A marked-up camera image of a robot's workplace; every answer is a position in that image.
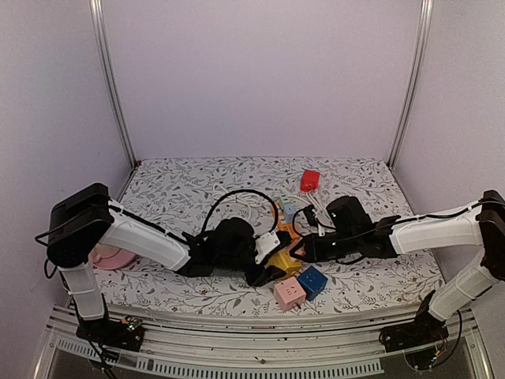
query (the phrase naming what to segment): black cable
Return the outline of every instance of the black cable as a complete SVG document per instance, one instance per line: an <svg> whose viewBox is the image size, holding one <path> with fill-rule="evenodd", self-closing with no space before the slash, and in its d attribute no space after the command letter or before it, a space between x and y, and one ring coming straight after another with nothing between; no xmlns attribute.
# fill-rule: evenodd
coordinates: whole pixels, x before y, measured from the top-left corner
<svg viewBox="0 0 505 379"><path fill-rule="evenodd" d="M163 229L159 225L152 223L151 221L147 221L146 219L143 219L142 217L137 216L135 213L131 213L125 209L121 209L119 207L116 207L115 205L109 205L109 208L112 209L113 211L116 211L117 213L122 213L123 215L128 216L128 217L138 221L139 223L147 225L148 227L152 227L153 229L156 229L157 231L161 231L163 234L168 235L170 238L173 238L174 240L176 240L179 243L183 243L185 245L188 245L188 242L186 240L184 240L183 238L178 237L177 235L175 235L171 231L167 232L165 229Z"/></svg>
<svg viewBox="0 0 505 379"><path fill-rule="evenodd" d="M54 232L59 231L63 227L66 227L69 223L72 223L75 219L81 217L83 214L88 213L94 209L99 209L99 208L109 208L109 207L107 205L93 205L92 207L88 207L85 210L83 210L82 212L77 213L74 217L69 218L61 225L58 225L57 227L50 229L49 231L44 231L43 233L36 235L35 242L39 243L42 246L48 247L48 244L44 241L41 241L41 238L47 237L48 235L52 235Z"/></svg>
<svg viewBox="0 0 505 379"><path fill-rule="evenodd" d="M46 258L46 260L44 261L44 275L46 276L46 279L53 279L53 276L54 274L56 273L56 269L58 268L57 266L54 266L53 267L53 271L51 272L51 274L48 274L47 273L47 264L49 263L49 259Z"/></svg>
<svg viewBox="0 0 505 379"><path fill-rule="evenodd" d="M295 223L295 220L297 219L297 216L300 212L303 212L303 208L302 209L298 209L294 215L293 215L293 219L291 220L291 226L293 227L293 231L299 235L300 237L304 238L304 235L302 233L300 233L299 231L297 231L297 225Z"/></svg>
<svg viewBox="0 0 505 379"><path fill-rule="evenodd" d="M374 233L380 229L384 229L384 228L388 228L388 227L393 227L394 225L399 225L401 223L409 223L409 222L413 222L413 221L419 221L419 220L423 220L423 219L426 219L426 218L429 218L429 219L442 219L442 220L445 220L445 219L452 219L452 218L455 218L455 217L458 217L464 213L467 213L469 211L469 209L475 209L476 207L479 207L481 205L486 205L486 204L497 204L497 205L502 205L503 207L505 207L505 204L502 203L501 201L478 201L477 203L467 207L467 208L464 208L460 211L457 211L455 213L451 213L449 215L433 215L433 214L426 214L426 215L422 215L422 216L416 216L416 217L410 217L408 219L401 219L401 220L398 220L398 221L395 221L393 223L388 223L386 225L382 225L380 227L374 227L373 229L370 229L369 231L364 231L363 233L360 233L359 235L353 235L351 237L346 237L346 238L340 238L340 239L334 239L332 240L333 242L346 242L346 241L352 241L356 238L360 238L360 237L363 237L364 235L369 235L371 233Z"/></svg>
<svg viewBox="0 0 505 379"><path fill-rule="evenodd" d="M452 350L449 352L449 354L446 355L446 358L443 361L436 361L435 364L432 366L432 369L442 366L445 362L447 362L452 355L456 352L456 349L458 348L459 341L461 340L461 335L463 333L463 317L461 315L461 312L458 310L458 316L459 316L459 333L458 333L458 338L456 339L456 343L452 347Z"/></svg>
<svg viewBox="0 0 505 379"><path fill-rule="evenodd" d="M77 316L77 322L79 323L80 329L84 333L84 336L86 337L86 340L88 341L89 345L92 347L93 351L98 355L98 358L100 359L101 362L101 368L103 373L110 379L118 379L114 373L110 370L110 366L107 365L107 362L105 361L105 358L103 357L103 352L100 352L98 348L95 346L95 344L92 341L92 338L88 334L88 331L86 331L86 328L83 326L82 323L82 318L80 317L79 310L77 309L77 304L75 303L74 300L72 300L73 306L75 307L76 310L76 316Z"/></svg>
<svg viewBox="0 0 505 379"><path fill-rule="evenodd" d="M361 255L359 258L353 259L352 261L346 261L346 262L337 261L337 263L339 265L351 266L356 264L357 262L363 261L364 259L365 257Z"/></svg>
<svg viewBox="0 0 505 379"><path fill-rule="evenodd" d="M275 202L269 196L265 195L264 193L262 193L260 191L256 191L255 189L236 189L235 191L225 193L212 205L210 211L208 211L208 214L205 217L204 225L202 226L202 231L200 233L201 235L206 231L208 221L211 218L212 213L218 207L218 205L221 204L226 198L233 196L237 193L254 193L255 195L261 196L263 199L268 201L271 204L271 206L273 208L273 212L274 212L274 224L269 231L275 230L275 228L277 227L277 222L279 221L279 211L277 210L277 206L275 205Z"/></svg>

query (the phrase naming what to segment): cube with dots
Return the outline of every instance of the cube with dots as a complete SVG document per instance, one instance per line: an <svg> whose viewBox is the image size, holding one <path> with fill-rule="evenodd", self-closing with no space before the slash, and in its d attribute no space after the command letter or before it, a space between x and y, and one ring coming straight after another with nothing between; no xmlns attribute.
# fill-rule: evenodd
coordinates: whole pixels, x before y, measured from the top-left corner
<svg viewBox="0 0 505 379"><path fill-rule="evenodd" d="M281 310L286 312L305 301L305 291L296 278L289 278L274 286L274 298Z"/></svg>
<svg viewBox="0 0 505 379"><path fill-rule="evenodd" d="M303 271L297 279L310 302L323 291L328 282L328 278L312 266Z"/></svg>

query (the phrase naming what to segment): table surface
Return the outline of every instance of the table surface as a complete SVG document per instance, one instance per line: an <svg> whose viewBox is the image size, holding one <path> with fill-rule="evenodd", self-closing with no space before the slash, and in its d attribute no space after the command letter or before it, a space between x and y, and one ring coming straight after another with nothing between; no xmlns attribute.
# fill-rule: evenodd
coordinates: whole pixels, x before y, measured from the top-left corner
<svg viewBox="0 0 505 379"><path fill-rule="evenodd" d="M219 197L213 193L215 184L227 190L252 188L273 198L279 193L303 196L299 183L304 169L321 173L319 195L324 205L350 195L360 199L372 220L412 214L380 159L148 159L138 167L122 203L128 210L174 232L196 234ZM232 215L246 217L247 208L230 203L219 206L210 227ZM268 205L252 210L251 224L256 232L267 231L272 220ZM288 313L275 304L273 283L251 288L240 272L215 270L211 277L186 278L138 257L121 270L96 269L95 274L109 303L146 310L246 317L327 315L415 304L443 283L428 250L396 259L367 259L352 266L328 262L316 267L328 278L326 289L312 302Z"/></svg>

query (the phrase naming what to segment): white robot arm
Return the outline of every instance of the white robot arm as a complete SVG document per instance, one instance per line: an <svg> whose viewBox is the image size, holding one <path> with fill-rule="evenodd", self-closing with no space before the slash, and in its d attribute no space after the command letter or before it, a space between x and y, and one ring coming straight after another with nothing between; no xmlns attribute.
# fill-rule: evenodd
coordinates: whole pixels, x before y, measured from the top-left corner
<svg viewBox="0 0 505 379"><path fill-rule="evenodd" d="M439 321L447 320L456 310L499 282L499 279L481 264L485 250L477 217L481 214L482 205L472 208L475 204L474 202L465 207L434 214L443 217L464 212L455 218L424 218L392 227L391 244L398 254L446 246L481 247L477 256L432 296L429 313Z"/></svg>
<svg viewBox="0 0 505 379"><path fill-rule="evenodd" d="M327 206L336 232L307 235L290 253L304 261L316 262L356 252L364 257L389 258L436 247L480 246L479 254L453 280L428 295L416 320L402 328L404 333L411 327L409 335L418 334L419 338L398 342L398 338L402 339L398 337L398 329L383 330L389 341L384 343L387 350L408 348L443 337L447 334L445 320L505 279L504 205L496 191L487 191L479 201L461 208L414 217L392 216L373 223L357 198L341 197ZM214 267L240 269L250 285L262 285L284 276L282 270L274 266L264 268L263 264L269 254L290 243L290 238L282 234L287 232L280 231L254 238L252 227L235 218L222 221L213 231L204 228L196 237L183 234L185 239L179 238L127 212L98 183L55 205L50 228L36 240L49 236L47 257L58 266L73 296L82 321L80 328L95 342L107 344L113 340L116 346L130 350L140 348L142 331L134 328L135 339L114 337L124 334L122 329L131 325L121 326L108 320L105 302L88 262L88 255L97 243L129 250L185 276L208 276ZM305 248L303 256L295 253L301 246Z"/></svg>

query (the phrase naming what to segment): pink toy block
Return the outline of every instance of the pink toy block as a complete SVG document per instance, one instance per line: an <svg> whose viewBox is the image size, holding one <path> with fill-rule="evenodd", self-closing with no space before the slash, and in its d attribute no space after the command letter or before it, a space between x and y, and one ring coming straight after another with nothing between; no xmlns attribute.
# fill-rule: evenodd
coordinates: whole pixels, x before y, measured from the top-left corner
<svg viewBox="0 0 505 379"><path fill-rule="evenodd" d="M294 277L283 280L274 286L274 298L283 312L302 304L305 301L305 295L305 291Z"/></svg>

